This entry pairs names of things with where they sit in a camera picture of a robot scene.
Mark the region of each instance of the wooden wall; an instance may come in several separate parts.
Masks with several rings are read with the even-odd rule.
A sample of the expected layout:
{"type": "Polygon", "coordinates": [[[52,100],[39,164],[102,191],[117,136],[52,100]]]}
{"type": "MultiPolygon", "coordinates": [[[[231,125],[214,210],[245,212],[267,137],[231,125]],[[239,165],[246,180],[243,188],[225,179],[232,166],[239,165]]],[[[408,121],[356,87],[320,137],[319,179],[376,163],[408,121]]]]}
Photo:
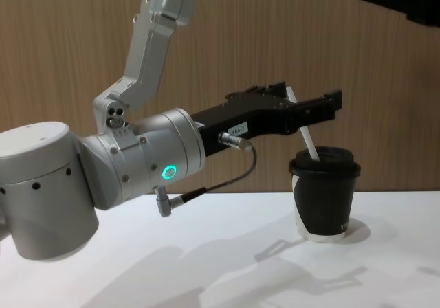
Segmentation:
{"type": "MultiPolygon", "coordinates": [[[[140,1],[0,0],[0,131],[59,120],[94,133],[92,100],[123,71],[140,1]]],[[[440,29],[357,0],[199,0],[174,35],[156,100],[132,118],[193,113],[278,80],[299,99],[343,89],[338,119],[311,133],[355,153],[360,190],[440,189],[440,29]]],[[[254,143],[257,171],[227,190],[289,190],[301,137],[254,143]]],[[[229,179],[249,162],[220,153],[172,190],[229,179]]]]}

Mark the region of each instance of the white table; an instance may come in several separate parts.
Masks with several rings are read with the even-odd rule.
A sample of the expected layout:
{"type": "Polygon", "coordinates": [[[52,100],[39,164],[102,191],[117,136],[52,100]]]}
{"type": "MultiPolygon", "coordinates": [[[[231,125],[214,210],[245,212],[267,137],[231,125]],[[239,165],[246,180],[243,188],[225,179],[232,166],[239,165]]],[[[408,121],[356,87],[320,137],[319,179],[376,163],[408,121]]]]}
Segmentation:
{"type": "Polygon", "coordinates": [[[440,192],[358,193],[339,244],[296,234],[292,194],[145,196],[61,261],[0,242],[0,307],[440,307],[440,192]]]}

